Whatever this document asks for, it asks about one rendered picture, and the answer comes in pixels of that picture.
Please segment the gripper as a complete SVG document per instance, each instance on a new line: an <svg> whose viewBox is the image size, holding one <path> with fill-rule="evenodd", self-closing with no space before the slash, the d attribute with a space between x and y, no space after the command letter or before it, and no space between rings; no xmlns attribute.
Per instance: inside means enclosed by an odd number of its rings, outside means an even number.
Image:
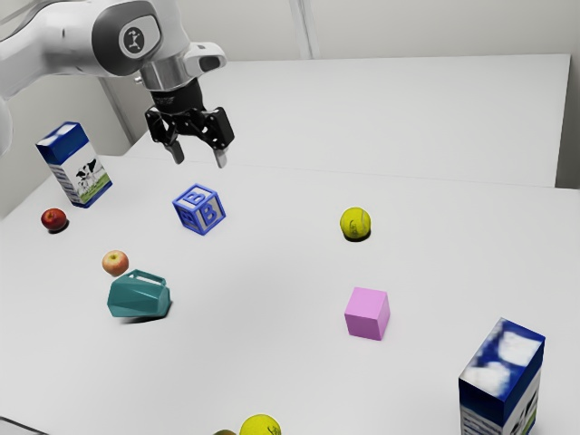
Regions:
<svg viewBox="0 0 580 435"><path fill-rule="evenodd" d="M206 111L197 79L173 91L150 92L153 105L145 112L150 136L163 144L176 164L184 161L179 135L196 136L213 151L217 166L227 165L227 149L235 138L226 111Z"/></svg>

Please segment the teal faceted mug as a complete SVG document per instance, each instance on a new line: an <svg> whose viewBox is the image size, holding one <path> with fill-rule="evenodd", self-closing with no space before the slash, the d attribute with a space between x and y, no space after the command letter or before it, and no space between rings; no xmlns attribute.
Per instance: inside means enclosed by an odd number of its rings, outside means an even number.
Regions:
<svg viewBox="0 0 580 435"><path fill-rule="evenodd" d="M113 317L161 318L171 305L166 280L134 269L116 278L110 287L107 306Z"/></svg>

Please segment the blue letter block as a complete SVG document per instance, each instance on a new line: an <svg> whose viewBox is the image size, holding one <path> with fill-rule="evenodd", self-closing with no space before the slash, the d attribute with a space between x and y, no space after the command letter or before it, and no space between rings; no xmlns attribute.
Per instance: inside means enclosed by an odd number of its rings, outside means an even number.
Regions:
<svg viewBox="0 0 580 435"><path fill-rule="evenodd" d="M226 217L218 193L198 183L176 197L172 205L181 225L201 236Z"/></svg>

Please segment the blue white milk carton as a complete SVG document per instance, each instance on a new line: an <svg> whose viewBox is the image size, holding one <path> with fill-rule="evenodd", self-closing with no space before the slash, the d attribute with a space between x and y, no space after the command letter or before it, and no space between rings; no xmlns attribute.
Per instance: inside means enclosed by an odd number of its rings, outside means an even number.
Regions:
<svg viewBox="0 0 580 435"><path fill-rule="evenodd" d="M461 435L529 435L545 336L501 318L459 376Z"/></svg>
<svg viewBox="0 0 580 435"><path fill-rule="evenodd" d="M79 122L63 123L35 146L74 206L89 208L112 186Z"/></svg>

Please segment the red yellow apple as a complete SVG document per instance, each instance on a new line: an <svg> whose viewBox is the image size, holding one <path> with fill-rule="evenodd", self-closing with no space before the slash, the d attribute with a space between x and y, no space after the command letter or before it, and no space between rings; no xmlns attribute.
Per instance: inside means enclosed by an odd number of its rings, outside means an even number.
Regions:
<svg viewBox="0 0 580 435"><path fill-rule="evenodd" d="M103 270L110 276L121 276L129 269L129 258L120 250L112 250L106 253L102 260Z"/></svg>

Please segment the dark red apple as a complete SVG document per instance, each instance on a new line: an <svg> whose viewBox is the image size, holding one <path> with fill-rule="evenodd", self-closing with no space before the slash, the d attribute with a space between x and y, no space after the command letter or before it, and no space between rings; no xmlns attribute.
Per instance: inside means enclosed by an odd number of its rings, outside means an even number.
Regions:
<svg viewBox="0 0 580 435"><path fill-rule="evenodd" d="M66 214L59 208L48 208L41 215L41 223L49 231L59 231L67 222Z"/></svg>

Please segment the yellow tennis ball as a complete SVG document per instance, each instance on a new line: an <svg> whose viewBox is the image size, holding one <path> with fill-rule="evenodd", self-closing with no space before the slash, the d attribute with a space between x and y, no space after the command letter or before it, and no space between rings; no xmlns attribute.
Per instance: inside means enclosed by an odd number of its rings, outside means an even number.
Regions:
<svg viewBox="0 0 580 435"><path fill-rule="evenodd" d="M256 414L243 422L238 435L282 435L282 430L273 417Z"/></svg>
<svg viewBox="0 0 580 435"><path fill-rule="evenodd" d="M370 215L359 207L347 208L341 215L339 225L343 235L351 240L362 240L372 231Z"/></svg>

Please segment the pink cube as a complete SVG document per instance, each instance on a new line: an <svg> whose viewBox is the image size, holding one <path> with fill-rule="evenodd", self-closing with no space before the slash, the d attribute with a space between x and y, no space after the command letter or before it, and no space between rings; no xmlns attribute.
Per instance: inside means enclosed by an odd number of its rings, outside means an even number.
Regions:
<svg viewBox="0 0 580 435"><path fill-rule="evenodd" d="M355 287L344 311L349 335L381 341L390 320L391 309L386 292Z"/></svg>

